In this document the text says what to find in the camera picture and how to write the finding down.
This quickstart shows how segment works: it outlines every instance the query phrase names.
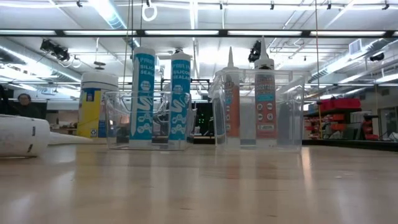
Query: transparent plastic box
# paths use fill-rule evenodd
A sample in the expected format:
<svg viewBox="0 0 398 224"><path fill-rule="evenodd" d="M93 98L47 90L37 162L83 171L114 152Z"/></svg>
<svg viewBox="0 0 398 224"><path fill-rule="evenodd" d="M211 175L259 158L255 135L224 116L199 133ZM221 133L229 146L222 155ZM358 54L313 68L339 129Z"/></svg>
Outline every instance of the transparent plastic box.
<svg viewBox="0 0 398 224"><path fill-rule="evenodd" d="M196 111L190 94L110 91L104 99L109 149L178 151L192 145ZM177 107L172 99L180 102Z"/></svg>
<svg viewBox="0 0 398 224"><path fill-rule="evenodd" d="M308 72L225 69L210 88L215 138L223 149L299 151Z"/></svg>

